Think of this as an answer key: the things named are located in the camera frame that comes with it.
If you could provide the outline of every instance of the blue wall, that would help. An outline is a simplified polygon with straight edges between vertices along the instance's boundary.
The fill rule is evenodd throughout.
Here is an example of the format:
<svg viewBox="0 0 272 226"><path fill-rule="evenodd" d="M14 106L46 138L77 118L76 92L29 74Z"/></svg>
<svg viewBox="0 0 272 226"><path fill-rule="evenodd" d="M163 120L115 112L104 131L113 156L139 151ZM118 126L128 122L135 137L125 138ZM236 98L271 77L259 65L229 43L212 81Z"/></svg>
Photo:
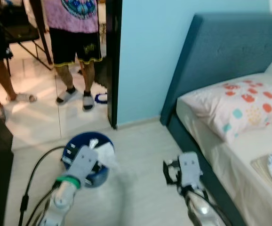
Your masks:
<svg viewBox="0 0 272 226"><path fill-rule="evenodd" d="M268 0L123 0L118 125L160 115L194 13L269 12Z"/></svg>

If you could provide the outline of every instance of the bed frame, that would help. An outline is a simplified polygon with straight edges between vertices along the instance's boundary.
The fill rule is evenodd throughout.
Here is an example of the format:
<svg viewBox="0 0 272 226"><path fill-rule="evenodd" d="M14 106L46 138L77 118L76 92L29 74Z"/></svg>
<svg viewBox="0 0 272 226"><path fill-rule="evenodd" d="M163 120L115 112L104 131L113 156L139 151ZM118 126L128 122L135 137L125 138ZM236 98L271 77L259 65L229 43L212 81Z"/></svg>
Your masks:
<svg viewBox="0 0 272 226"><path fill-rule="evenodd" d="M265 72L272 62L272 15L195 15L170 84L160 122L183 152L195 151L204 186L235 226L245 226L239 211L176 114L177 98L211 84Z"/></svg>

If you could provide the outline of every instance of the polka dot pillow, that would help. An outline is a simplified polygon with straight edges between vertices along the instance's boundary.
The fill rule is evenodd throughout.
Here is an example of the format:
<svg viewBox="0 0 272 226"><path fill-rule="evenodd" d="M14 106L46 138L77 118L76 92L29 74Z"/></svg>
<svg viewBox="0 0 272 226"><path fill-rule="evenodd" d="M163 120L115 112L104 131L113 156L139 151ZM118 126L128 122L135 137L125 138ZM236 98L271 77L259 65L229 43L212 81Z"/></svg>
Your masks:
<svg viewBox="0 0 272 226"><path fill-rule="evenodd" d="M272 122L272 86L255 80L198 89L186 94L184 101L227 143L245 130Z"/></svg>

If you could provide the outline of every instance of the purple t-shirt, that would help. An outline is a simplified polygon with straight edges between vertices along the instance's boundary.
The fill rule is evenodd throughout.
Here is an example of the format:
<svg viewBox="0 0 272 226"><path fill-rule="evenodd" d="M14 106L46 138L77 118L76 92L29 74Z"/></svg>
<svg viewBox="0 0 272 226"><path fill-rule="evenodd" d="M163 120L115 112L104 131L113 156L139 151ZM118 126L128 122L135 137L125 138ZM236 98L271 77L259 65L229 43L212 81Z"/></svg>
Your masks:
<svg viewBox="0 0 272 226"><path fill-rule="evenodd" d="M95 0L44 0L48 26L69 32L98 32Z"/></svg>

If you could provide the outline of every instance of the door frame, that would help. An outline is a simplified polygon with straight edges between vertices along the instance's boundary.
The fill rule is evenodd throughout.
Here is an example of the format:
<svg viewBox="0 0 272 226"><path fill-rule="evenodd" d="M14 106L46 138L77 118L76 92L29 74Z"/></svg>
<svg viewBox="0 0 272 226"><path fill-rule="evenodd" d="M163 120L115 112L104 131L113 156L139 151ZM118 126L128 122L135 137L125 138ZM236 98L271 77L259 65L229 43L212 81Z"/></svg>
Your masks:
<svg viewBox="0 0 272 226"><path fill-rule="evenodd" d="M106 0L108 119L117 128L122 0Z"/></svg>

